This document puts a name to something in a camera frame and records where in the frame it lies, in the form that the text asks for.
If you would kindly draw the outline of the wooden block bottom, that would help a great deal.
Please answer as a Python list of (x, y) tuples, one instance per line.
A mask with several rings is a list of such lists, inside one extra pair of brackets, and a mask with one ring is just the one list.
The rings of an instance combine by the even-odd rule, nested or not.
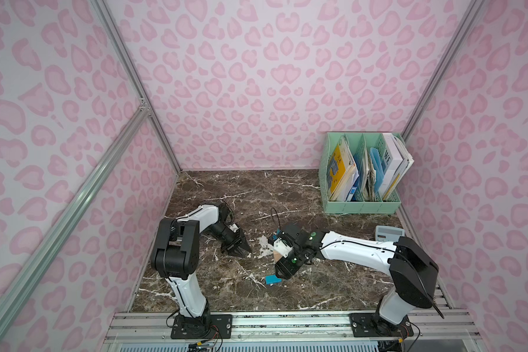
[(276, 250), (273, 251), (273, 255), (274, 255), (274, 262), (277, 263), (279, 260), (281, 260), (283, 258), (283, 255), (279, 252), (277, 252)]

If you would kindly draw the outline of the teal rectangular block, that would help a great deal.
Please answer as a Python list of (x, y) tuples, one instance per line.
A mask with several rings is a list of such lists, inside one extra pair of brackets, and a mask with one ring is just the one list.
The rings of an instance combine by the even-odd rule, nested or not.
[(276, 275), (269, 275), (269, 276), (266, 276), (265, 277), (265, 283), (267, 285), (274, 285), (274, 284), (278, 284), (278, 283), (281, 283), (282, 279), (280, 279), (279, 277), (277, 277)]

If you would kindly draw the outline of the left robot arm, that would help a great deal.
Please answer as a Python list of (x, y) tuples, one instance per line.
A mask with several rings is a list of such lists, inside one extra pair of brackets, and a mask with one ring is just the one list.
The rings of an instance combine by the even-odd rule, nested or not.
[(170, 284), (179, 314), (190, 321), (204, 323), (209, 315), (209, 303), (196, 276), (203, 233), (216, 239), (225, 255), (245, 258), (252, 252), (243, 230), (235, 223), (232, 209), (220, 201), (200, 205), (178, 218), (163, 218), (150, 254), (150, 266)]

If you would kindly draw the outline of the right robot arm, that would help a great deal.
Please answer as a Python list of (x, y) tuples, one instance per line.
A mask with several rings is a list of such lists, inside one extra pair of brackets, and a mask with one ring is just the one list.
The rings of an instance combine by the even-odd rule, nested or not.
[(391, 288), (380, 300), (374, 318), (397, 326), (414, 309), (435, 308), (434, 291), (439, 275), (435, 261), (414, 240), (400, 236), (394, 242), (369, 241), (335, 231), (308, 232), (288, 224), (268, 237), (278, 253), (275, 275), (291, 279), (314, 259), (338, 260), (372, 268), (391, 277)]

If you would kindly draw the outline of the grey calculator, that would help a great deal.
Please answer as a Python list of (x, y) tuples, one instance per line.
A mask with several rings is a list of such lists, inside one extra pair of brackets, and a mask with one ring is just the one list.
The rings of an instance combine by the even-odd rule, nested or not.
[(398, 242), (405, 235), (405, 230), (400, 227), (377, 225), (375, 228), (375, 240), (377, 242)]

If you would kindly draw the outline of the yellow book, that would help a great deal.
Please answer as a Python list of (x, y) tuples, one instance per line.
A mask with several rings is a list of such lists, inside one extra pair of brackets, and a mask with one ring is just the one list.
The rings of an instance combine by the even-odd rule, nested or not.
[(340, 137), (327, 165), (326, 181), (330, 202), (345, 202), (359, 176), (346, 135)]

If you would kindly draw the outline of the green file organizer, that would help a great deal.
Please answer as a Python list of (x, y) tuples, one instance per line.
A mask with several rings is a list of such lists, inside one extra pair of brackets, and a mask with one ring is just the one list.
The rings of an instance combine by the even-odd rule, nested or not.
[(396, 190), (384, 196), (373, 184), (370, 152), (383, 153), (384, 135), (373, 132), (328, 132), (318, 171), (326, 214), (394, 214), (401, 206)]

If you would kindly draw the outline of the blue folder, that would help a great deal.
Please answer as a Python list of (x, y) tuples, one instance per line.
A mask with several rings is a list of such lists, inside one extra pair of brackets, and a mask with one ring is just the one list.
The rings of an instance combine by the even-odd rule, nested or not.
[(381, 157), (380, 157), (380, 154), (377, 148), (370, 149), (370, 160), (372, 161), (373, 171), (375, 174), (373, 176), (373, 180), (374, 180), (373, 190), (375, 193), (377, 193), (379, 189), (381, 188), (381, 184), (383, 183), (383, 180), (384, 180), (384, 170), (383, 170), (383, 166), (381, 163)]

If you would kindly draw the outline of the white book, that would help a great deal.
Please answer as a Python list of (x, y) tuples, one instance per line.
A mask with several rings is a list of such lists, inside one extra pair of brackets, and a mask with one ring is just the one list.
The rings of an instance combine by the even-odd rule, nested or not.
[(390, 198), (404, 175), (414, 163), (412, 154), (407, 150), (403, 140), (392, 133), (383, 133), (376, 145), (381, 157), (384, 173), (378, 195), (383, 201)]

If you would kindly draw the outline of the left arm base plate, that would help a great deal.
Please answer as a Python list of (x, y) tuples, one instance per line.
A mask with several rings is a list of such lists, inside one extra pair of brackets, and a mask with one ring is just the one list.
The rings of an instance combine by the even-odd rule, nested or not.
[(189, 318), (176, 315), (170, 337), (172, 340), (205, 340), (212, 337), (231, 338), (233, 327), (232, 315), (203, 315), (199, 318)]

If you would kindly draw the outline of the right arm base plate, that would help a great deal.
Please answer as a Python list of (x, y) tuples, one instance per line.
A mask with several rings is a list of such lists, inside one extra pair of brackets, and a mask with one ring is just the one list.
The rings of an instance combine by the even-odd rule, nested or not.
[(349, 318), (354, 337), (396, 337), (405, 340), (414, 336), (407, 315), (399, 324), (390, 323), (377, 313), (352, 313)]

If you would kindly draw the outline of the aluminium front rail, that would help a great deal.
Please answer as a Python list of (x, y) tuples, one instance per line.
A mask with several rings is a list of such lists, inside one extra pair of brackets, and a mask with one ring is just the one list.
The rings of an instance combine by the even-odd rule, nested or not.
[[(234, 312), (231, 338), (226, 343), (350, 342), (353, 335), (350, 312), (291, 311)], [(464, 309), (446, 309), (444, 318), (433, 310), (415, 310), (410, 325), (420, 328), (406, 342), (417, 340), (460, 340), (479, 343), (482, 336)], [(111, 321), (105, 344), (171, 343), (173, 318), (168, 312), (118, 313)]]

